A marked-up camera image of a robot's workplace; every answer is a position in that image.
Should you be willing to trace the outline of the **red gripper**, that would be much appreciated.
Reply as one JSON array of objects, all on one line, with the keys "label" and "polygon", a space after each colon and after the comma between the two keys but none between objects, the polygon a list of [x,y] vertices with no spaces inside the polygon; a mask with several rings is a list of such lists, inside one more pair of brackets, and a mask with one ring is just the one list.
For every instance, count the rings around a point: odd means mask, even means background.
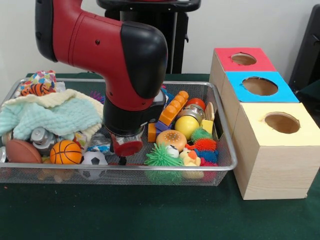
[{"label": "red gripper", "polygon": [[142,134],[133,136],[119,136],[111,134],[114,153],[119,156],[119,166],[127,164],[127,158],[138,153],[143,147]]}]

